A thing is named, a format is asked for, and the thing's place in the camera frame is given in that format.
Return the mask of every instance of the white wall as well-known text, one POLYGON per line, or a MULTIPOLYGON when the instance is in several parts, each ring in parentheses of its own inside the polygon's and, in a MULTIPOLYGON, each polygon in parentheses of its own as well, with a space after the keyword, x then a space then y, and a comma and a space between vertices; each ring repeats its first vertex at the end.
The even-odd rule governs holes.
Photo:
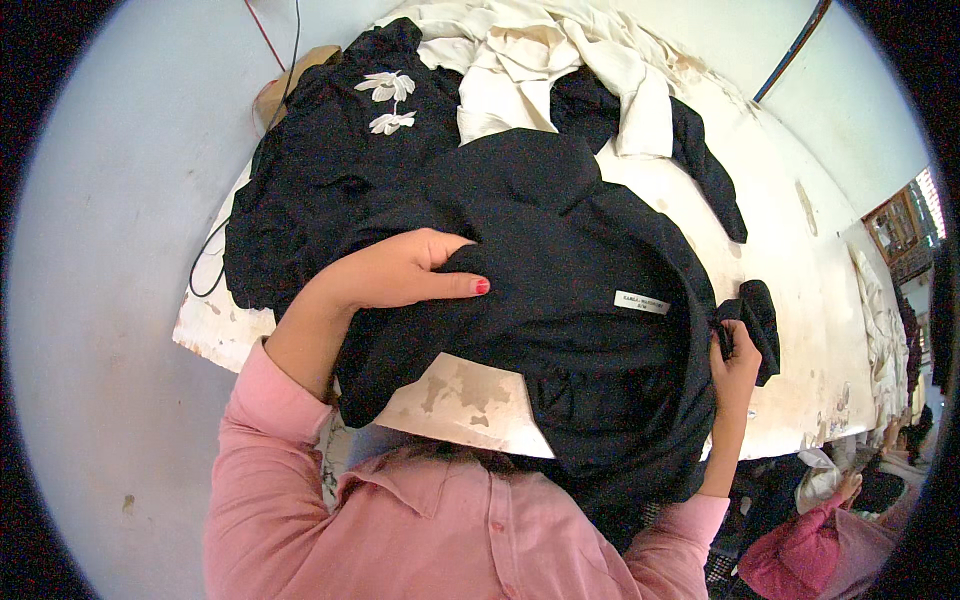
POLYGON ((647 31, 703 59, 746 98, 773 73, 817 0, 620 0, 647 31))
MULTIPOLYGON (((621 0, 651 31, 753 98, 816 0, 621 0)), ((760 102, 805 144, 863 216, 930 162, 900 87, 870 39, 833 2, 760 102)))
MULTIPOLYGON (((395 3, 303 2, 300 48, 346 45, 395 3)), ((259 4, 288 61, 292 0, 259 4)), ((204 596, 234 375, 170 332, 256 143, 252 98, 278 70, 239 0, 126 2, 62 91, 23 190, 7 307, 16 409, 46 502, 105 598, 204 596)))
POLYGON ((864 216, 930 162, 900 86, 840 3, 761 101, 864 216))

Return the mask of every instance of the red wire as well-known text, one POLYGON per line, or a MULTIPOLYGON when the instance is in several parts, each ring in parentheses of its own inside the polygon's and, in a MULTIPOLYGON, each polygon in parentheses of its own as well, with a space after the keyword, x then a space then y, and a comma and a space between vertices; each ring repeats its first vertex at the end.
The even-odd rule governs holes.
POLYGON ((279 64, 280 70, 286 73, 287 69, 283 66, 283 60, 280 60, 280 56, 276 53, 274 44, 270 43, 270 38, 267 37, 267 32, 263 31, 263 25, 260 24, 260 19, 256 18, 256 12, 254 12, 253 7, 250 6, 250 0, 243 0, 243 3, 247 5, 247 10, 250 11, 250 16, 253 17, 254 21, 256 21, 256 26, 260 30, 260 34, 263 36, 263 39, 267 42, 267 45, 270 46, 270 51, 274 53, 276 64, 279 64))

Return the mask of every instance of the electrical wire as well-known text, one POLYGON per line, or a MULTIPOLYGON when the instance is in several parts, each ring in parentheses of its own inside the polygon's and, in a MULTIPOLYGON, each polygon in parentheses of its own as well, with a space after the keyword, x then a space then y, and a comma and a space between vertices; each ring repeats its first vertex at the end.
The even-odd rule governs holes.
MULTIPOLYGON (((269 132, 270 128, 274 125, 274 122, 276 121, 276 116, 280 114, 280 108, 287 101, 287 93, 289 93, 290 91, 290 80, 293 79, 294 65, 297 64, 297 50, 300 47, 300 0, 296 0, 295 5, 297 7, 297 37, 294 38, 294 56, 290 59, 290 77, 287 78, 287 85, 283 87, 283 95, 280 97, 280 104, 276 107, 276 112, 274 112, 274 116, 270 119, 270 124, 267 125, 267 132, 269 132)), ((206 250, 206 247, 209 246, 210 240, 213 239, 213 236, 216 235, 217 232, 220 231, 220 229, 224 228, 224 226, 227 223, 229 223, 229 220, 230 218, 227 217, 220 223, 220 225, 218 225, 213 231, 210 232, 210 234, 206 237, 206 241, 200 247, 200 251, 197 252, 197 257, 193 259, 193 266, 190 267, 190 278, 187 280, 187 286, 190 288, 190 293, 192 293, 197 298, 206 298, 210 294, 213 294, 213 290, 217 289, 217 286, 220 285, 220 280, 224 278, 224 266, 220 265, 220 273, 217 275, 217 279, 213 282, 213 285, 210 286, 210 289, 203 292, 202 294, 198 294, 197 290, 194 289, 193 287, 193 274, 197 270, 197 264, 200 262, 201 257, 204 255, 204 251, 206 250)))
POLYGON ((283 60, 280 60, 280 55, 276 53, 276 48, 274 48, 274 44, 272 44, 272 43, 270 42, 270 38, 267 37, 267 32, 264 31, 263 25, 260 23, 260 19, 258 19, 258 18, 256 17, 256 12, 254 12, 254 11, 253 11, 253 7, 250 6, 250 0, 243 0, 243 3, 247 5, 247 10, 250 11, 250 16, 252 16, 252 17, 253 17, 253 20, 256 22, 256 27, 257 27, 257 29, 260 30, 260 34, 263 36, 264 41, 266 41, 266 42, 267 42, 267 45, 270 46, 270 51, 274 53, 274 58, 276 59, 276 64, 279 64, 279 65, 280 65, 280 70, 285 73, 285 72, 286 72, 286 69, 283 68, 283 60))
POLYGON ((270 123, 267 125, 267 132, 274 126, 276 116, 280 114, 280 109, 283 108, 283 105, 286 103, 287 92, 290 91, 290 82, 294 79, 294 65, 297 64, 297 47, 300 46, 300 0, 297 0, 295 5, 297 7, 297 37, 294 38, 294 57, 290 60, 290 74, 287 75, 287 85, 283 87, 283 94, 280 95, 280 104, 276 105, 274 116, 271 117, 270 123))

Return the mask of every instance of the sleeve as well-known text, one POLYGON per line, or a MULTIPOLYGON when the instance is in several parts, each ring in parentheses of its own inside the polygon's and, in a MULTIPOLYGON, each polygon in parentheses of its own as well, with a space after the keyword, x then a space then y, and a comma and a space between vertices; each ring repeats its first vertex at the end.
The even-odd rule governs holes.
POLYGON ((210 598, 278 597, 304 566, 329 517, 313 444, 331 414, 254 344, 220 423, 204 527, 210 598))
POLYGON ((707 199, 710 209, 731 240, 747 242, 747 225, 736 205, 733 180, 707 147, 704 119, 693 109, 673 96, 673 159, 694 181, 707 199))
POLYGON ((704 598, 710 543, 730 505, 728 498, 696 493, 663 509, 636 534, 623 560, 644 598, 704 598))
POLYGON ((815 598, 836 567, 839 541, 826 525, 842 503, 834 494, 754 542, 737 565, 740 578, 765 598, 815 598))

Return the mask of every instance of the woman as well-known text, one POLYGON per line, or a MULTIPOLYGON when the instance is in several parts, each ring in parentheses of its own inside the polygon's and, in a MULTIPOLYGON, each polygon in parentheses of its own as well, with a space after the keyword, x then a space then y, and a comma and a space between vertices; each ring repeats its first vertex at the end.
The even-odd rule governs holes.
POLYGON ((853 598, 868 588, 897 545, 920 487, 908 486, 871 521, 849 512, 862 481, 851 472, 831 498, 754 542, 740 559, 740 578, 770 600, 853 598))
POLYGON ((220 428, 204 534, 213 598, 707 598, 703 566, 727 509, 760 354, 740 322, 714 336, 717 413, 703 486, 620 557, 571 498, 504 455, 404 446, 340 478, 329 513, 316 434, 360 308, 470 298, 491 283, 436 274, 467 239, 419 229, 351 254, 300 292, 237 378, 220 428))

